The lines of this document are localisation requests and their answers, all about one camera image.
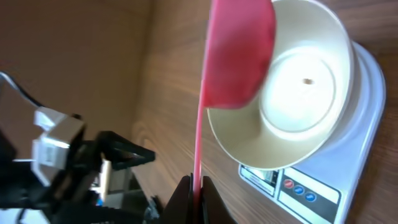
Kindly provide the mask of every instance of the brown wall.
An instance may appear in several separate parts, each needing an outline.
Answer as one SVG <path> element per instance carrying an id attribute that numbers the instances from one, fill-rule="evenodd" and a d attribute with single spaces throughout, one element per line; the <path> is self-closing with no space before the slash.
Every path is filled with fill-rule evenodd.
<path id="1" fill-rule="evenodd" d="M 150 0 L 0 0 L 0 70 L 49 108 L 78 113 L 88 138 L 131 135 Z M 0 128 L 30 157 L 34 107 L 7 85 Z"/>

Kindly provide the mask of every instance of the wood grain surface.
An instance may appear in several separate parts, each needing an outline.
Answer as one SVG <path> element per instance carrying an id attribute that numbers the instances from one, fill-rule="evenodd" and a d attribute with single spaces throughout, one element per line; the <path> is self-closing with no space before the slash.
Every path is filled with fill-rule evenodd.
<path id="1" fill-rule="evenodd" d="M 326 0 L 353 40 L 377 58 L 387 101 L 347 223 L 398 223 L 398 1 Z M 209 0 L 156 1 L 132 139 L 157 153 L 134 168 L 146 195 L 166 204 L 193 171 L 195 121 Z M 238 163 L 222 151 L 203 122 L 203 174 L 215 182 L 238 223 L 298 223 L 238 177 Z"/>
<path id="2" fill-rule="evenodd" d="M 81 114 L 86 137 L 128 138 L 151 0 L 0 0 L 0 71 L 45 106 Z M 30 158 L 35 108 L 0 88 L 0 127 Z"/>

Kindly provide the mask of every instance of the red spatula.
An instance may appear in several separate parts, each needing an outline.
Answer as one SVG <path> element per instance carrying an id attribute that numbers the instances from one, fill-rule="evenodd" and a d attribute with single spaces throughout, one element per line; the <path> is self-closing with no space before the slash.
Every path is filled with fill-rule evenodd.
<path id="1" fill-rule="evenodd" d="M 236 109 L 249 103 L 267 75 L 275 43 L 271 0 L 213 0 L 199 100 L 193 206 L 201 189 L 204 108 Z"/>

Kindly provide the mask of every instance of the white kitchen scale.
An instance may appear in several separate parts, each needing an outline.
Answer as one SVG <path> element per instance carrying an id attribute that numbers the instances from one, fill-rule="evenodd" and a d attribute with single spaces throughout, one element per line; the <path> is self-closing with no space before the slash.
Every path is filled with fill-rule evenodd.
<path id="1" fill-rule="evenodd" d="M 303 223 L 344 223 L 379 126 L 386 86 L 374 57 L 353 43 L 358 65 L 349 103 L 329 140 L 293 167 L 239 166 L 248 184 Z"/>

